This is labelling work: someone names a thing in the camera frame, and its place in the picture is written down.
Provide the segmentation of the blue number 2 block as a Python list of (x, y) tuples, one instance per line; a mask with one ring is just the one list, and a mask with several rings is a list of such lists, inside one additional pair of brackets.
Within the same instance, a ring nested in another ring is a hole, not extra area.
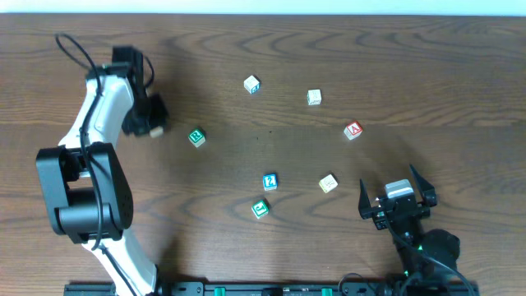
[(265, 191), (275, 190), (278, 187), (278, 179), (275, 173), (263, 176), (263, 188)]

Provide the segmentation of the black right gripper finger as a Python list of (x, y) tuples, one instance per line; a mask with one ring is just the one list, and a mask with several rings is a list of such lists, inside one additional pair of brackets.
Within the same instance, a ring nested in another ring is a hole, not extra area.
[(435, 187), (430, 184), (411, 164), (409, 165), (413, 179), (422, 197), (424, 205), (433, 207), (437, 205), (437, 195)]
[(371, 207), (367, 189), (362, 180), (360, 180), (360, 195), (358, 201), (358, 212), (363, 220), (368, 220), (374, 215), (374, 210)]

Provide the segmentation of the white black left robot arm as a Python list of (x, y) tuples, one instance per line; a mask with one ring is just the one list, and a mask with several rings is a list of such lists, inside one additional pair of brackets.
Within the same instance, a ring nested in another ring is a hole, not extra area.
[(90, 70), (86, 96), (72, 128), (35, 164), (53, 231), (90, 251), (111, 276), (99, 286), (66, 288), (81, 295), (160, 295), (158, 267), (144, 253), (130, 227), (132, 191), (115, 148), (120, 134), (156, 137), (168, 111), (147, 91), (149, 59), (132, 46), (113, 48), (112, 62)]

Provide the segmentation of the red letter I block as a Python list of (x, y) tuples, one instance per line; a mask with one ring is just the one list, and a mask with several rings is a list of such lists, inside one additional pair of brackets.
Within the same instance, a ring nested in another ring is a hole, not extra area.
[(150, 137), (152, 138), (160, 137), (164, 134), (164, 128), (163, 127), (152, 128), (149, 134), (150, 134)]

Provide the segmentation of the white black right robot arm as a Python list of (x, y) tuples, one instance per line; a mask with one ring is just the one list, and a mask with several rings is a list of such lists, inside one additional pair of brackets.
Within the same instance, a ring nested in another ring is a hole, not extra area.
[(457, 275), (460, 241), (443, 230), (424, 231), (422, 220), (431, 216), (438, 204), (435, 187), (418, 171), (410, 168), (413, 183), (402, 179), (385, 185), (385, 195), (372, 206), (364, 182), (360, 182), (358, 212), (371, 219), (378, 230), (387, 229), (408, 275), (418, 273), (425, 281), (445, 282)]

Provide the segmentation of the red letter A block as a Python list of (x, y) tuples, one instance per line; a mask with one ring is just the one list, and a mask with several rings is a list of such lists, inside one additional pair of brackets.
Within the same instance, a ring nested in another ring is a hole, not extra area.
[(344, 129), (344, 135), (351, 141), (362, 134), (362, 127), (358, 121), (353, 121)]

